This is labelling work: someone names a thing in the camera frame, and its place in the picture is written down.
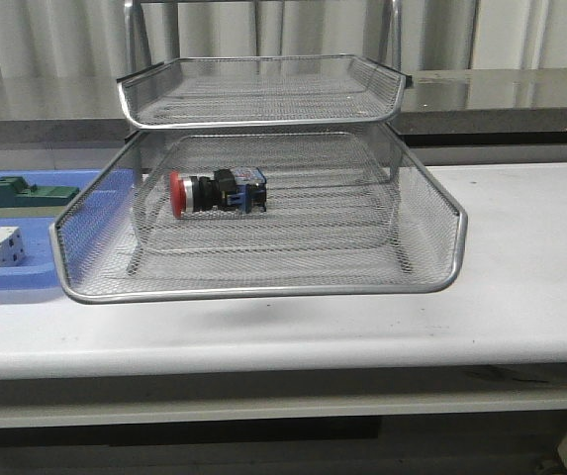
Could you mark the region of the red emergency push button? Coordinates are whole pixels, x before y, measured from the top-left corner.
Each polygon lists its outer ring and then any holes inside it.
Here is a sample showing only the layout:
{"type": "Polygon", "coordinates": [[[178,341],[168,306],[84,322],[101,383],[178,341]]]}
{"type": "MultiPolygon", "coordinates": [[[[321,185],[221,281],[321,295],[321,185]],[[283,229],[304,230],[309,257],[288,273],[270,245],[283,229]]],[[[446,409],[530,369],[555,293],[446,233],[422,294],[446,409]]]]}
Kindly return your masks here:
{"type": "Polygon", "coordinates": [[[175,218],[214,209],[243,214],[266,210],[267,179],[257,167],[222,168],[212,178],[171,171],[168,185],[175,218]]]}

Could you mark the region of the grey stone counter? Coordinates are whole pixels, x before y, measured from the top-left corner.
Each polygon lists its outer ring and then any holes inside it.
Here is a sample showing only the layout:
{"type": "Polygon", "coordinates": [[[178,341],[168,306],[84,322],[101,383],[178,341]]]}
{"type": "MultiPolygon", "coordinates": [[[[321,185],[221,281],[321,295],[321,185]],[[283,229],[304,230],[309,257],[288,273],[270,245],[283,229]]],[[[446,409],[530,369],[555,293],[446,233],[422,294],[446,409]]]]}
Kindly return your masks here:
{"type": "MultiPolygon", "coordinates": [[[[419,71],[393,124],[414,146],[567,143],[567,68],[419,71]]],[[[121,142],[106,76],[0,79],[1,143],[121,142]]]]}

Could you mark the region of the blue plastic tray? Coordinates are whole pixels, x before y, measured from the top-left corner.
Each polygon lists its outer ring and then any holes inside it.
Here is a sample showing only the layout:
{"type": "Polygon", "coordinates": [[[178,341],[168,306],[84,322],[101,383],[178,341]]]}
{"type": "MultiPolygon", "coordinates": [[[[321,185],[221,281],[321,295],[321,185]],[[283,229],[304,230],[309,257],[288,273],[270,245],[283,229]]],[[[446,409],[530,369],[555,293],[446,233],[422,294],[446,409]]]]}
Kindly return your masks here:
{"type": "MultiPolygon", "coordinates": [[[[86,188],[98,174],[97,169],[0,171],[0,177],[22,176],[30,184],[79,189],[86,188]]],[[[104,230],[106,227],[98,219],[112,218],[116,212],[124,209],[133,185],[134,172],[128,168],[118,169],[92,191],[84,203],[97,209],[81,214],[92,230],[104,230]]],[[[0,290],[41,289],[59,284],[48,231],[53,221],[53,217],[0,218],[0,227],[13,227],[21,231],[26,254],[19,265],[0,267],[0,290]]]]}

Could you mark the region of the green electrical module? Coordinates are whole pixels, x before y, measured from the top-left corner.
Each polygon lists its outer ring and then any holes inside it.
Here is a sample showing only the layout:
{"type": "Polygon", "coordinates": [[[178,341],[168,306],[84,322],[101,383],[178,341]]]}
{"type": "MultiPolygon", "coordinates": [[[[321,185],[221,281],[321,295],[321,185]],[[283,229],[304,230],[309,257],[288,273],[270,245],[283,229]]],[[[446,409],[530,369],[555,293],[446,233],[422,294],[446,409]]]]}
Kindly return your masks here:
{"type": "Polygon", "coordinates": [[[79,192],[78,187],[30,184],[23,176],[3,176],[0,219],[56,216],[79,192]]]}

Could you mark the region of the grey curtain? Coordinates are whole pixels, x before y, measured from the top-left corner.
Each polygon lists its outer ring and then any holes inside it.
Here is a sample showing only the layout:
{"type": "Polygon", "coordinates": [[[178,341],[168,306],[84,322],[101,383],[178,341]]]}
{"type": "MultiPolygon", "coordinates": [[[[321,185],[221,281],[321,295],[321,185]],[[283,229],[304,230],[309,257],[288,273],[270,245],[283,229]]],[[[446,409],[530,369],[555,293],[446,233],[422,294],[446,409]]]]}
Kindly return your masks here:
{"type": "MultiPolygon", "coordinates": [[[[153,60],[389,51],[379,1],[149,4],[153,60]]],[[[567,68],[567,1],[406,1],[401,67],[567,68]]],[[[128,72],[119,1],[0,1],[0,79],[116,79],[128,72]]]]}

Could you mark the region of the grey metal rack frame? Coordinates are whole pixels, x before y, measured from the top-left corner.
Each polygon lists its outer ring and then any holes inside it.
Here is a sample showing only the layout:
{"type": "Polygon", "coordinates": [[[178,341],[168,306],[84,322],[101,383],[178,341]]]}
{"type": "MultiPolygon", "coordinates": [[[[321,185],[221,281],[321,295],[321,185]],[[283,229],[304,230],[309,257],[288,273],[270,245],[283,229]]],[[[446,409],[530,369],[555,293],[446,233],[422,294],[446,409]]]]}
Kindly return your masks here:
{"type": "MultiPolygon", "coordinates": [[[[150,60],[150,50],[147,46],[147,32],[145,20],[143,17],[144,4],[141,1],[130,1],[125,7],[126,11],[126,32],[127,32],[127,48],[128,48],[128,61],[131,66],[133,74],[145,70],[153,66],[150,60]]],[[[291,56],[291,55],[251,55],[251,56],[291,56]]],[[[343,124],[327,124],[327,125],[349,125],[349,124],[385,124],[383,122],[363,122],[363,123],[343,123],[343,124]]],[[[203,128],[209,129],[250,129],[250,128],[285,128],[285,127],[299,127],[296,126],[260,126],[260,127],[234,127],[234,128],[203,128]]],[[[174,130],[141,130],[144,132],[163,132],[163,131],[176,131],[174,130]]]]}

